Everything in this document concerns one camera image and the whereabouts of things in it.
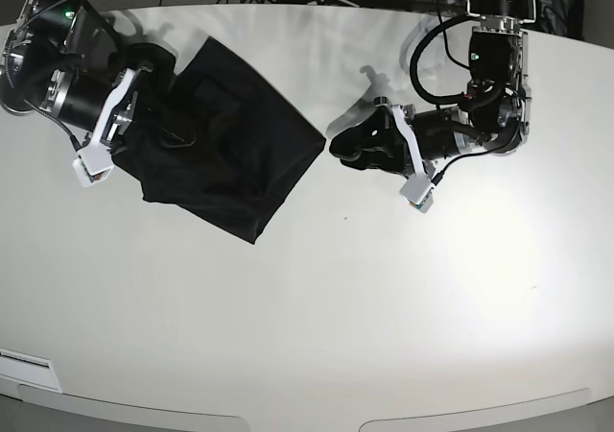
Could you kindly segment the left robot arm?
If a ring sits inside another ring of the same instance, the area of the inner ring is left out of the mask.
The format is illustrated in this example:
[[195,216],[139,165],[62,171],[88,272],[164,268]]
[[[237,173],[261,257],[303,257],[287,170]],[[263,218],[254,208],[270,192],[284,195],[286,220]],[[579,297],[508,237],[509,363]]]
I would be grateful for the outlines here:
[[[360,124],[337,134],[329,152],[346,167],[377,169],[409,178],[425,171],[438,184],[449,165],[472,156],[505,155],[526,141],[531,94],[527,85],[524,26],[535,21],[535,0],[464,0],[465,10],[440,19],[415,47],[409,62],[414,91],[433,110],[401,109],[395,119],[384,97]],[[418,64],[426,49],[448,30],[467,22],[475,25],[464,68],[470,79],[457,94],[436,95],[421,83]]]

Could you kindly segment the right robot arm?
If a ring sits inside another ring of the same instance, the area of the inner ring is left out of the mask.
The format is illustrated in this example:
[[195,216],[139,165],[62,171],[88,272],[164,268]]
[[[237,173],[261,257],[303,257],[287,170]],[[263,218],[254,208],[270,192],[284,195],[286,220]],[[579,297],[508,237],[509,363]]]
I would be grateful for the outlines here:
[[139,91],[166,94],[176,60],[157,44],[118,33],[88,0],[26,0],[2,55],[1,105],[15,115],[37,112],[65,132],[83,130],[85,139],[73,142],[81,151],[94,144],[111,91],[133,70],[99,139],[104,152],[114,155],[122,150]]

